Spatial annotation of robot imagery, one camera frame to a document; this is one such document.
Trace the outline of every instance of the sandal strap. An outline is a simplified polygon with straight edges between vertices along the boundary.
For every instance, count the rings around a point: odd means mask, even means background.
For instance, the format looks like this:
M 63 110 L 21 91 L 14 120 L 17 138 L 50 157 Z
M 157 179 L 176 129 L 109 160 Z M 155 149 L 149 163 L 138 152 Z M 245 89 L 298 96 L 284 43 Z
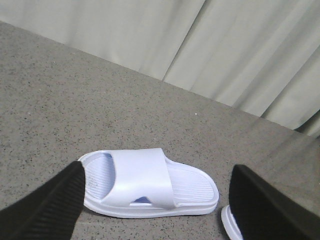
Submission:
M 146 197 L 153 207 L 175 208 L 174 192 L 161 148 L 111 150 L 115 182 L 102 200 L 109 206 L 129 207 L 135 200 Z

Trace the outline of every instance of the speckled floor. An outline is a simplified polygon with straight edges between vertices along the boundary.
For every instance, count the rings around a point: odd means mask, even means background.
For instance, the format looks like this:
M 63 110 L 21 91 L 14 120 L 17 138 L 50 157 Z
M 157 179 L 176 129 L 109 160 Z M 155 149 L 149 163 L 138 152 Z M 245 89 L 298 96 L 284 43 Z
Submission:
M 202 216 L 119 219 L 84 209 L 73 240 L 227 240 L 220 212 L 246 164 L 320 215 L 320 141 L 0 23 L 0 208 L 100 149 L 163 148 L 216 182 Z

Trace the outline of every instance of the white curtain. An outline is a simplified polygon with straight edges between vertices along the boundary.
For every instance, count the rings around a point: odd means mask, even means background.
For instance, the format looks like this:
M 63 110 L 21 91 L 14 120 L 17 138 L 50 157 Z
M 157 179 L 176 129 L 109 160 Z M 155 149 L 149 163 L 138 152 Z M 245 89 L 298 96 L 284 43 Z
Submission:
M 314 137 L 319 13 L 319 0 L 0 0 L 1 21 Z

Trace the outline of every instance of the curtain fold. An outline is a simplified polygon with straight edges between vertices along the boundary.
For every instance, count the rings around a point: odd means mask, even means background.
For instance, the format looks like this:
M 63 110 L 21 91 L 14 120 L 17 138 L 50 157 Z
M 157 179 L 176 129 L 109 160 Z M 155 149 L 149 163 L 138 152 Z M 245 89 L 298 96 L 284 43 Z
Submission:
M 314 137 L 319 13 L 318 0 L 0 0 L 1 21 Z

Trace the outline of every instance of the slide sandal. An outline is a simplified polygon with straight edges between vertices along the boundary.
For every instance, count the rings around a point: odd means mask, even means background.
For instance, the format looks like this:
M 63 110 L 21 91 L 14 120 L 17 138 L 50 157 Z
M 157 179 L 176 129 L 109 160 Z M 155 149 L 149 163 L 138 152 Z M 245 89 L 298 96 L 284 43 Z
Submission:
M 221 211 L 231 240 L 320 240 L 320 218 L 245 165 L 235 165 Z
M 74 161 L 0 211 L 1 240 L 69 240 L 85 198 L 85 170 Z
M 205 172 L 168 159 L 161 148 L 99 150 L 83 155 L 84 205 L 118 218 L 203 215 L 217 206 Z

